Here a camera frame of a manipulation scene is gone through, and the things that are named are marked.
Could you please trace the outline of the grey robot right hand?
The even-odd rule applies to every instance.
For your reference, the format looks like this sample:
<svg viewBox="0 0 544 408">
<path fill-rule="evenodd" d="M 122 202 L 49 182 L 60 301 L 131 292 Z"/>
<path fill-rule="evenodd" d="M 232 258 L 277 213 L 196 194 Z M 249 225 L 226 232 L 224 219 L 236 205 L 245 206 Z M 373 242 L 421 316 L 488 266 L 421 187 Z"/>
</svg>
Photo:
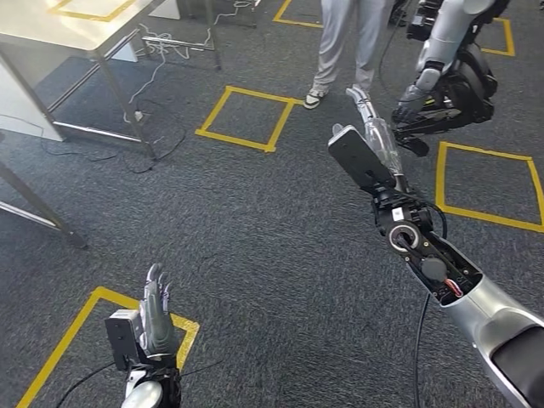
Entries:
<svg viewBox="0 0 544 408">
<path fill-rule="evenodd" d="M 356 105 L 364 125 L 364 139 L 393 176 L 404 176 L 401 156 L 391 128 L 373 105 L 370 96 L 361 88 L 346 88 L 346 94 Z"/>
</svg>

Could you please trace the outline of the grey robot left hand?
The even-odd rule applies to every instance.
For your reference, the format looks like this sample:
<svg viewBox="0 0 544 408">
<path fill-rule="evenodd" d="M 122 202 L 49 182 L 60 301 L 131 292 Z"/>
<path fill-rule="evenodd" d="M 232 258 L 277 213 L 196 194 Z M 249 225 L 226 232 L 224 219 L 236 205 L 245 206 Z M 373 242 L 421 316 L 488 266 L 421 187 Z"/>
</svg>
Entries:
<svg viewBox="0 0 544 408">
<path fill-rule="evenodd" d="M 140 347 L 147 356 L 161 354 L 174 358 L 178 343 L 169 313 L 171 281 L 161 263 L 153 263 L 148 271 L 140 300 L 139 312 L 143 324 Z"/>
</svg>

